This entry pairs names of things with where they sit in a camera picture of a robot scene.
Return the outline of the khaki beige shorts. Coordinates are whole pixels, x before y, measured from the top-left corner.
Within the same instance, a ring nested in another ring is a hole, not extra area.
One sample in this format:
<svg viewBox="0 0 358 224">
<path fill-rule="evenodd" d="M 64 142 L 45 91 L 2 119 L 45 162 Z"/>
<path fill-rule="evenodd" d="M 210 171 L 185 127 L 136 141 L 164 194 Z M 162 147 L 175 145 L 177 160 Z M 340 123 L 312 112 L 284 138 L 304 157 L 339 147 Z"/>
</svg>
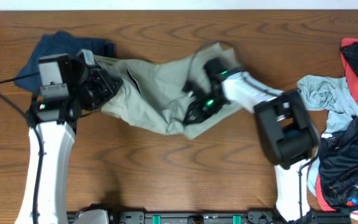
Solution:
<svg viewBox="0 0 358 224">
<path fill-rule="evenodd" d="M 211 84 L 203 65 L 215 57 L 219 57 L 229 68 L 240 65 L 234 50 L 224 50 L 219 44 L 214 44 L 195 56 L 161 64 L 96 55 L 95 61 L 110 76 L 123 79 L 117 95 L 105 103 L 101 111 L 120 118 L 131 126 L 164 135 L 183 134 L 188 139 L 194 139 L 242 108 L 239 104 L 232 103 L 224 105 L 218 113 L 202 123 L 182 123 L 187 107 L 193 100 L 189 94 L 182 92 L 182 88 L 187 80 L 191 80 L 204 91 L 210 91 Z"/>
</svg>

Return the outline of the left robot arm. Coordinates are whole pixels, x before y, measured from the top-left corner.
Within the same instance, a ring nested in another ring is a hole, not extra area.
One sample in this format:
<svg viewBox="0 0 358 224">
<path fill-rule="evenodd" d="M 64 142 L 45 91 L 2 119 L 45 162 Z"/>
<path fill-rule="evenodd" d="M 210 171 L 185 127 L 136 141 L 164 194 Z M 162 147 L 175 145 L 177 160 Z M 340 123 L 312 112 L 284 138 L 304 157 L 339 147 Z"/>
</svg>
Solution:
<svg viewBox="0 0 358 224">
<path fill-rule="evenodd" d="M 41 84 L 25 113 L 30 161 L 16 223 L 112 223 L 113 214 L 97 205 L 67 212 L 67 173 L 77 121 L 116 96 L 123 80 L 108 75 L 85 49 L 41 57 L 38 66 Z"/>
</svg>

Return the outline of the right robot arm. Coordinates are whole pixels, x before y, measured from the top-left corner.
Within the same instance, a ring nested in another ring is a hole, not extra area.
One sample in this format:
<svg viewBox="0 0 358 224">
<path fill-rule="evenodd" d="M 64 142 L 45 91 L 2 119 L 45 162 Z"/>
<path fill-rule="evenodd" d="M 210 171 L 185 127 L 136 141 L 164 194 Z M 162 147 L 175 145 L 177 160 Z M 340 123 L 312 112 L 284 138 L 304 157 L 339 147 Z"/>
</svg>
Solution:
<svg viewBox="0 0 358 224">
<path fill-rule="evenodd" d="M 227 68 L 218 57 L 203 70 L 210 83 L 205 92 L 186 80 L 183 92 L 194 97 L 183 124 L 200 124 L 225 105 L 237 103 L 254 115 L 260 146 L 273 164 L 277 183 L 275 223 L 312 223 L 314 215 L 306 196 L 306 168 L 319 145 L 318 130 L 298 91 L 271 88 L 240 68 Z"/>
</svg>

